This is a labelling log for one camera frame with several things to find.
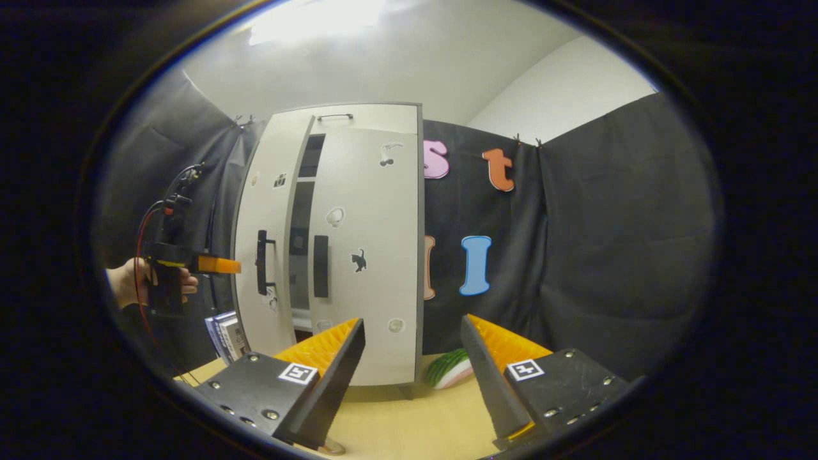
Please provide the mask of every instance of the foam letter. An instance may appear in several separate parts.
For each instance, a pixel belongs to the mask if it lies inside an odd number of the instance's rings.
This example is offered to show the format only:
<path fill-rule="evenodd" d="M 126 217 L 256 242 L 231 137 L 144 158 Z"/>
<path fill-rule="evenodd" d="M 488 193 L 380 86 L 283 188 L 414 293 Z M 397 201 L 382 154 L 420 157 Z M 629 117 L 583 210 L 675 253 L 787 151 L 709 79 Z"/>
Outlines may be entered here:
<path fill-rule="evenodd" d="M 506 168 L 512 166 L 511 158 L 505 157 L 502 150 L 495 148 L 483 152 L 483 159 L 488 161 L 488 180 L 494 188 L 511 192 L 514 181 L 506 178 Z"/>
<path fill-rule="evenodd" d="M 423 300 L 429 300 L 434 297 L 434 289 L 432 289 L 432 282 L 429 280 L 429 258 L 432 255 L 432 248 L 434 247 L 434 238 L 426 235 L 424 238 L 426 242 L 426 281 L 423 285 Z"/>
<path fill-rule="evenodd" d="M 486 281 L 486 260 L 488 247 L 492 245 L 489 237 L 465 237 L 461 246 L 465 249 L 465 283 L 461 286 L 461 295 L 477 295 L 488 291 Z"/>
<path fill-rule="evenodd" d="M 449 162 L 442 157 L 447 152 L 443 142 L 423 141 L 423 176 L 425 178 L 440 179 L 449 173 Z"/>

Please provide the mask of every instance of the black cat sticker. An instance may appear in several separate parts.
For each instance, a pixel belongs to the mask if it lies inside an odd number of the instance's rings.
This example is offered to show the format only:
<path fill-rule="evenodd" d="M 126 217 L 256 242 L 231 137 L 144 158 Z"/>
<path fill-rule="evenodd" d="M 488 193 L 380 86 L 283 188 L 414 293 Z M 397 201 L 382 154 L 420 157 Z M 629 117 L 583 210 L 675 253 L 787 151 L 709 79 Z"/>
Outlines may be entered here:
<path fill-rule="evenodd" d="M 361 251 L 361 255 L 350 254 L 353 257 L 353 264 L 357 264 L 357 270 L 355 270 L 355 273 L 358 273 L 361 270 L 366 270 L 366 259 L 363 258 L 363 249 L 358 248 L 358 250 Z"/>

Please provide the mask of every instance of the toy watermelon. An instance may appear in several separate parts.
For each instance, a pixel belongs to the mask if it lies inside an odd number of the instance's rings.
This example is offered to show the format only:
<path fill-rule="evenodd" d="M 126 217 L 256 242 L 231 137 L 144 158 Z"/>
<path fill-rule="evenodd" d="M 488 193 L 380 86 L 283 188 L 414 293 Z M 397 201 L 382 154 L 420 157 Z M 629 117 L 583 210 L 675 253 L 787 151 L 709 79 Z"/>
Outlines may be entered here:
<path fill-rule="evenodd" d="M 426 383 L 435 390 L 453 386 L 473 372 L 465 349 L 450 351 L 435 359 L 426 368 Z"/>

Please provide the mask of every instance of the cabinet leg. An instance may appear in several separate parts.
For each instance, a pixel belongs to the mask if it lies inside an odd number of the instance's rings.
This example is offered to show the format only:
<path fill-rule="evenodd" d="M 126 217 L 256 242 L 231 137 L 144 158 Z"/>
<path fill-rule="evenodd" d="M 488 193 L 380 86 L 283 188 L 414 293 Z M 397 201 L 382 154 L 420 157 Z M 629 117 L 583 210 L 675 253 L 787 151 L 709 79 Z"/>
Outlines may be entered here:
<path fill-rule="evenodd" d="M 415 398 L 412 395 L 412 390 L 411 390 L 410 385 L 399 385 L 398 390 L 401 392 L 401 395 L 403 395 L 404 399 L 408 399 L 408 400 L 412 401 Z"/>

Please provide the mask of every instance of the ceiling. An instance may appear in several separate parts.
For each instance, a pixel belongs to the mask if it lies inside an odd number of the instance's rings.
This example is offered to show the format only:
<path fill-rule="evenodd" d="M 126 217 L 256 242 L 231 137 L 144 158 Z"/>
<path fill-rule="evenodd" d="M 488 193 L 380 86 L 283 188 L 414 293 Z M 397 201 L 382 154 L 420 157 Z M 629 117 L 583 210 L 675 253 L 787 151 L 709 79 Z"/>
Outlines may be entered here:
<path fill-rule="evenodd" d="M 406 101 L 422 103 L 427 120 L 468 124 L 523 72 L 580 35 L 513 0 L 385 0 L 371 27 L 250 46 L 245 24 L 180 66 L 231 117 Z"/>

